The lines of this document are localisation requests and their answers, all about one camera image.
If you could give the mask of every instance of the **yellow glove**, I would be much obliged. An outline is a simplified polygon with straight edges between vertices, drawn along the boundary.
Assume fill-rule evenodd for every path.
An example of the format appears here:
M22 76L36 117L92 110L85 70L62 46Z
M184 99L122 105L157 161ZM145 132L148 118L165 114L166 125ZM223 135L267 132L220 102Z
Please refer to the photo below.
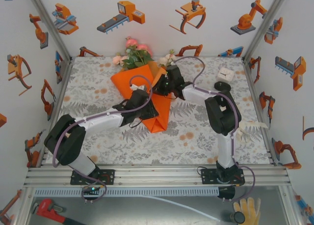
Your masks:
M254 206L254 199L249 197L247 199L241 199L240 204L235 202L234 203L234 210L235 212L242 212L245 216L245 222L242 225L259 225L260 221L260 206L261 206L261 199L257 199L256 208Z

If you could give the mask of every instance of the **gray floor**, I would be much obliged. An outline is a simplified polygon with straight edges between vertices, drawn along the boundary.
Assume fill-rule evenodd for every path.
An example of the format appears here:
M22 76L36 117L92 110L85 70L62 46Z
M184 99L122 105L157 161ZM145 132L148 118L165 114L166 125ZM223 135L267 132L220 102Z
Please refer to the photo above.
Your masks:
M237 189L236 197L248 190ZM286 217L276 187L256 187L251 194L261 198L261 219L259 225L285 225ZM222 203L216 197L165 197L198 209L221 220L217 222L203 215L163 201L148 198L108 197L95 204L84 204L80 198L54 198L54 202L65 208L61 215L86 225L231 225L224 222L224 215L233 212L229 202ZM59 223L31 215L29 225L58 225Z

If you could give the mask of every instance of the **white wall with robot prints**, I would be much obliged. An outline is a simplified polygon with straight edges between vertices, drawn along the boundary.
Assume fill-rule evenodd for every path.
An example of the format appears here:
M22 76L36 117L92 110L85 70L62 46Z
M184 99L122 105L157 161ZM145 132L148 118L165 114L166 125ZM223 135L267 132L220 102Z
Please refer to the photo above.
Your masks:
M79 48L86 48L100 55L115 55L123 52L125 38L132 36L141 43L148 44L154 55L165 55L170 49L176 52L187 45L203 44L201 56L217 56L228 49L244 47L243 54L262 23L262 15L257 12L252 24L257 28L249 33L238 35L230 28L238 24L239 18L249 13L251 3L255 0L199 0L206 8L206 19L198 29L186 24L181 33L169 25L179 28L183 16L175 10L192 0L128 0L136 9L145 14L145 23L125 22L108 34L97 30L97 27L119 14L117 2L121 0L42 0L50 14L55 11L56 3L66 6L76 17L78 30L64 35L60 34L72 56L79 54ZM261 5L269 9L273 0L261 0ZM191 22L197 24L201 16Z
M314 90L314 56L313 56L313 0L286 0L275 19L283 18L279 36L270 45L261 41L254 52L253 58L260 56L260 79L255 87L260 94L275 98L273 119L270 128L271 137L275 141L290 144L296 152L301 169L290 169L289 175L296 192L314 207L313 168L314 168L314 127L313 90ZM295 91L293 79L282 69L275 67L276 56L294 64L302 56L306 62L306 72L303 74L303 84ZM255 78L257 69L252 70ZM265 120L267 107L264 109ZM303 135L303 116L305 120ZM286 150L280 154L282 164L291 163L291 154Z
M55 51L57 46L52 37L48 39L48 47L40 49L40 41L35 35L35 26L29 20L29 14L37 16L38 12L30 0L0 0L0 209L16 195L23 186L27 174L27 156L25 140L30 140L38 132L47 129L41 141L44 143L50 122L41 101L41 89L46 79L58 98L62 83L56 83ZM38 22L43 32L47 28ZM31 85L25 93L22 83L14 78L14 73L8 74L7 55L20 55L28 63L31 74L24 78ZM28 73L22 65L22 73ZM52 102L52 96L46 90L45 98Z

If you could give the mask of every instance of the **floral tablecloth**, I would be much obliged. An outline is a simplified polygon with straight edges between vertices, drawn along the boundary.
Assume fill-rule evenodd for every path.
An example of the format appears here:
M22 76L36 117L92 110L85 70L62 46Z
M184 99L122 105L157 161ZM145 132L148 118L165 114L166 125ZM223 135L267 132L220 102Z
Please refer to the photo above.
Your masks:
M206 68L196 84L214 90L221 67L234 70L231 94L238 105L242 121L257 121L251 93L240 58L201 57ZM88 116L103 112L123 98L110 77L121 67L111 57L77 57L65 92L60 116ZM194 59L178 61L182 75L191 81L200 72ZM237 143L235 157L240 164L269 164L261 131L247 128L251 142ZM82 152L98 164L214 164L218 146L205 106L173 100L167 131L151 134L143 124L104 130L86 138ZM52 162L48 154L46 164Z

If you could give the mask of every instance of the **white cable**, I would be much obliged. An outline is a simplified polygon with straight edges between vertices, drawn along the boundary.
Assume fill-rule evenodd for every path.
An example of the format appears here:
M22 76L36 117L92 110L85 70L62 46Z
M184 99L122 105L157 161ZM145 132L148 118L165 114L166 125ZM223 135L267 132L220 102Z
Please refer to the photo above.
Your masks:
M201 214L201 215L204 215L205 217L208 217L208 218L210 218L210 219L213 219L213 220L216 220L216 221L220 222L220 219L217 219L217 218L215 218L215 217L213 217L213 216L211 216L211 215L205 214L205 213L203 213L203 212L201 212L201 211L199 211L199 210L197 210L197 209L191 208L191 207L186 206L186 205L184 205L184 204L179 204L179 203L173 202L173 201L171 201L171 200L167 200L167 199L163 199L163 198L159 198L159 197L150 197L150 196L140 196L140 197L149 198L149 199L161 200L161 201L164 201L164 202L167 202L167 203L170 203L170 204L174 204L174 205L177 205L177 206L180 206L180 207L183 207L183 208L192 210L192 211L194 211L194 212L196 212L196 213L199 213L199 214Z

